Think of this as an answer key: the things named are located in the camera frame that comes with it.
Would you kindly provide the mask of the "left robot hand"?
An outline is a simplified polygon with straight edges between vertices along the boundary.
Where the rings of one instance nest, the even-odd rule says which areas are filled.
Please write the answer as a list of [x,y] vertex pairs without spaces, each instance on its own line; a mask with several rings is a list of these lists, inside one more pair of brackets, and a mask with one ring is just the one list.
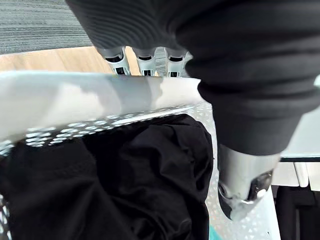
[[130,46],[176,46],[212,105],[219,203],[243,219],[271,185],[304,114],[320,105],[317,0],[69,0],[107,58]]

